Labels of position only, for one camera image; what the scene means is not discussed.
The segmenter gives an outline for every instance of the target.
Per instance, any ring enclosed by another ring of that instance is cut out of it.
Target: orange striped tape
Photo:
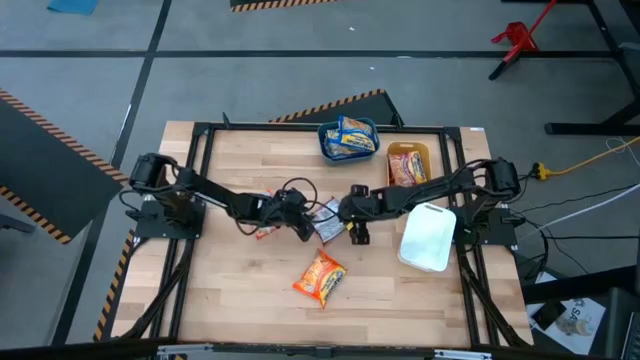
[[[116,296],[116,292],[118,292],[118,286],[120,286],[124,282],[122,274],[124,273],[125,266],[129,261],[129,256],[134,247],[134,236],[135,232],[133,231],[133,229],[129,230],[127,238],[124,241],[124,248],[122,249],[120,259],[118,260],[118,265],[116,266],[116,271],[113,273],[113,280],[111,280],[111,284],[109,284],[109,290],[107,291],[107,300],[105,301],[104,306],[102,307],[102,311],[100,312],[100,318],[98,318],[98,326],[96,326],[96,331],[93,334],[94,342],[99,342],[104,337],[104,328],[107,324],[107,319],[109,318],[111,309],[114,307],[113,302]]]
[[[358,100],[362,100],[364,98],[367,98],[369,96],[374,96],[374,95],[378,95],[378,94],[384,94],[386,93],[386,91],[384,89],[376,89],[376,90],[371,90],[369,92],[364,92],[362,94],[358,94],[358,95],[353,95],[353,96],[348,96],[344,99],[340,99],[340,100],[336,100],[336,101],[332,101],[328,104],[324,104],[324,105],[320,105],[320,106],[316,106],[314,108],[310,108],[310,109],[306,109],[304,111],[298,111],[296,113],[293,114],[288,114],[288,115],[284,115],[284,116],[280,116],[277,119],[271,119],[269,120],[270,123],[283,123],[283,122],[295,122],[296,119],[307,116],[309,114],[313,114],[313,113],[317,113],[319,111],[324,111],[324,110],[328,110],[331,108],[334,108],[336,106],[340,106],[340,105],[344,105],[344,104],[348,104],[350,102],[354,102],[354,101],[358,101]]]
[[[6,186],[0,185],[0,195],[5,199],[9,200],[18,210],[22,211],[25,215],[31,218],[31,220],[35,221],[36,224],[40,225],[43,229],[45,229],[51,236],[53,236],[59,243],[66,245],[71,241],[71,237],[67,236],[60,229],[58,229],[55,225],[49,222],[49,220],[45,219],[36,209],[32,208],[27,204],[24,200],[20,199],[16,194],[14,194],[11,190],[9,190]]]
[[[35,122],[38,126],[40,126],[43,130],[49,133],[49,135],[55,137],[63,144],[67,145],[73,151],[78,153],[78,155],[85,158],[95,167],[100,169],[100,171],[104,172],[106,175],[113,178],[113,180],[119,182],[122,186],[127,186],[128,178],[126,175],[120,172],[120,170],[114,168],[109,165],[108,162],[104,161],[101,157],[92,152],[89,148],[83,146],[78,141],[76,141],[71,136],[67,135],[64,131],[60,130],[57,126],[50,123],[45,119],[42,115],[38,114],[34,110],[32,110],[27,105],[23,104],[20,100],[13,97],[11,94],[6,92],[5,90],[0,88],[0,100],[4,100],[7,104],[13,106],[16,110],[20,111],[26,117],[30,118]]]
[[[245,11],[253,11],[253,10],[263,10],[263,9],[279,9],[285,7],[299,6],[299,5],[311,5],[311,4],[321,4],[328,2],[336,2],[338,0],[273,0],[273,1],[263,1],[263,2],[255,2],[253,4],[241,4],[231,7],[232,12],[245,12]]]

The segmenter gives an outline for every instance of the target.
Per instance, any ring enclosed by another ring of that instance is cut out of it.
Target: butcher block tabletop
[[[159,152],[184,164],[193,126],[193,122],[168,122]],[[460,130],[467,161],[490,157],[483,129]],[[318,188],[318,201],[326,202],[347,195],[352,184],[371,189],[386,186],[386,148],[394,141],[426,144],[432,177],[444,175],[437,135],[380,134],[381,150],[370,161],[329,167],[315,132],[217,130],[207,177],[235,192],[260,193],[302,176]],[[196,170],[203,157],[202,143]],[[449,152],[455,169],[453,143]],[[291,186],[313,198],[308,184],[294,182]],[[446,199],[434,203],[447,206]],[[455,251],[440,273],[402,264],[397,252],[406,215],[369,223],[368,246],[352,245],[347,232],[324,246],[348,272],[322,309],[317,300],[292,287],[317,249],[323,248],[317,235],[303,243],[283,227],[256,240],[241,234],[223,209],[207,206],[202,236],[195,243],[178,340],[470,346]],[[131,258],[111,336],[126,332],[156,295],[167,244],[167,239],[151,239]],[[518,334],[532,342],[513,256],[503,246],[485,245],[483,251],[494,302]],[[172,302],[169,299],[165,308],[161,335],[168,333]],[[486,343],[484,313],[477,299],[475,309]]]

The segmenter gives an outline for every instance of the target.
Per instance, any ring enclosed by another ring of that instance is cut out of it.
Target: white container
[[[444,271],[456,226],[453,212],[423,203],[410,213],[398,249],[401,262],[424,271]]]

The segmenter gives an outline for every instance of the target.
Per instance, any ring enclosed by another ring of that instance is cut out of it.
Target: food package
[[[347,274],[347,269],[318,249],[316,258],[293,288],[317,299],[324,309],[327,298]]]
[[[325,204],[325,206],[335,212],[338,212],[340,202],[336,198],[332,197],[331,200],[329,200],[329,202]],[[333,239],[344,231],[344,224],[342,224],[342,221],[340,221],[340,219],[335,216],[334,213],[329,211],[324,206],[315,213],[313,222],[313,227],[316,228],[316,232],[318,233],[318,235],[320,235],[323,244],[326,244],[329,240]]]
[[[340,130],[330,129],[324,138],[325,149],[332,159],[344,159],[362,153],[359,149],[354,149],[340,144]]]
[[[341,145],[357,149],[360,152],[374,152],[376,150],[373,129],[368,124],[340,115],[338,128]]]
[[[411,151],[388,156],[389,168],[396,185],[413,186],[427,181],[419,152]]]

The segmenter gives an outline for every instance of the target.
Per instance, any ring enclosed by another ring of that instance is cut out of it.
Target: concrete floor
[[[53,13],[47,0],[0,0],[2,49],[146,50],[160,0],[103,0],[92,16]],[[617,2],[598,1],[616,41],[638,41]],[[501,50],[489,39],[510,21],[531,24],[541,5],[498,0],[385,0],[301,6],[234,14],[226,1],[174,1],[160,50]],[[554,9],[535,35],[544,50],[606,50],[586,7]],[[629,61],[637,66],[638,57]],[[493,59],[157,59],[153,63],[122,170],[138,154],[156,151],[169,120],[267,120],[374,88],[388,91],[408,124],[484,127],[494,157],[514,161],[522,173],[534,161],[562,169],[606,150],[601,137],[549,137],[549,121],[597,122],[631,99],[617,64],[609,60],[522,60],[496,82]],[[142,59],[0,58],[0,87],[109,158]],[[635,147],[638,156],[640,148]],[[629,153],[549,182],[530,182],[525,209],[637,182],[640,166]],[[545,223],[601,199],[530,214]],[[552,228],[554,235],[637,234],[640,193]],[[70,342],[91,340],[124,237],[133,222],[114,202],[109,208]],[[2,199],[0,211],[20,217]],[[518,229],[523,235],[529,229]],[[60,246],[42,231],[0,232],[0,347],[50,341],[79,256],[82,236]],[[635,261],[636,242],[561,242],[589,271]],[[541,252],[537,236],[520,252]],[[549,266],[581,273],[553,246]],[[229,359],[245,358],[235,355]]]

